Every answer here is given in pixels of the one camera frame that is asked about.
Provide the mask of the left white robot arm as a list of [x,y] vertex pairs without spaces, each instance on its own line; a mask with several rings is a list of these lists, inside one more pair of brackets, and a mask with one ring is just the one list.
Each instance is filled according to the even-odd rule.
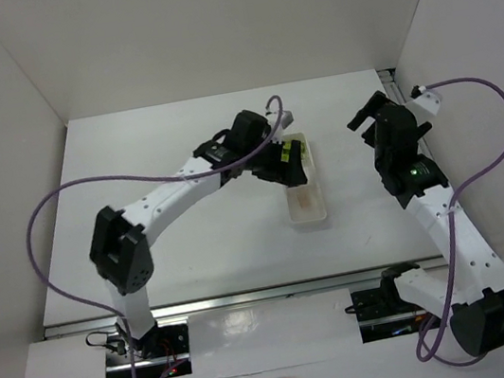
[[107,282],[117,331],[133,352],[148,357],[162,339],[146,286],[154,274],[151,247],[167,227],[245,171],[286,188],[306,185],[300,141],[282,139],[293,120],[284,109],[264,116],[240,111],[229,129],[194,149],[172,180],[120,210],[98,213],[89,258]]

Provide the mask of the green lego brick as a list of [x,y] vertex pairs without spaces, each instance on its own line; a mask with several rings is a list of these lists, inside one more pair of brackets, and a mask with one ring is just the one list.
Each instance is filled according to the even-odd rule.
[[281,151],[279,160],[283,163],[289,162],[291,160],[291,149],[292,149],[292,141],[284,141],[281,144]]
[[299,146],[300,146],[300,158],[302,161],[304,161],[309,157],[308,145],[306,144],[305,140],[302,140]]

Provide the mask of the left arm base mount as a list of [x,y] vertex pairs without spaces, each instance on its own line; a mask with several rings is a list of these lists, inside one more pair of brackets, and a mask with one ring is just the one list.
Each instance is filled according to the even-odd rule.
[[[105,352],[105,378],[133,378],[127,343],[118,333],[93,331],[85,344]],[[156,340],[142,351],[134,351],[136,378],[167,378],[192,373],[189,354],[189,325],[186,321],[159,328]]]

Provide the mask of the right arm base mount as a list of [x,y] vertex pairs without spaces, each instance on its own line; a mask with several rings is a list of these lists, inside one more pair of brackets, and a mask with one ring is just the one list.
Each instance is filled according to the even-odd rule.
[[364,344],[417,333],[429,312],[409,303],[395,303],[379,288],[351,293],[344,310],[358,323]]

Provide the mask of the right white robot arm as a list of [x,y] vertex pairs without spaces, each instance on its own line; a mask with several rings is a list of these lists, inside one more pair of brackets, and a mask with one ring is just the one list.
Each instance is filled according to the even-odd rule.
[[435,360],[450,332],[470,357],[482,360],[504,346],[504,262],[484,240],[459,204],[464,190],[504,160],[504,150],[492,164],[457,188],[435,160],[420,152],[419,143],[440,110],[440,86],[415,87],[407,103],[396,103],[377,91],[348,123],[373,149],[374,168],[384,188],[414,216],[448,262],[446,281],[433,278],[419,264],[403,262],[386,269],[381,291],[391,307],[414,305],[428,313],[419,329],[419,361]]

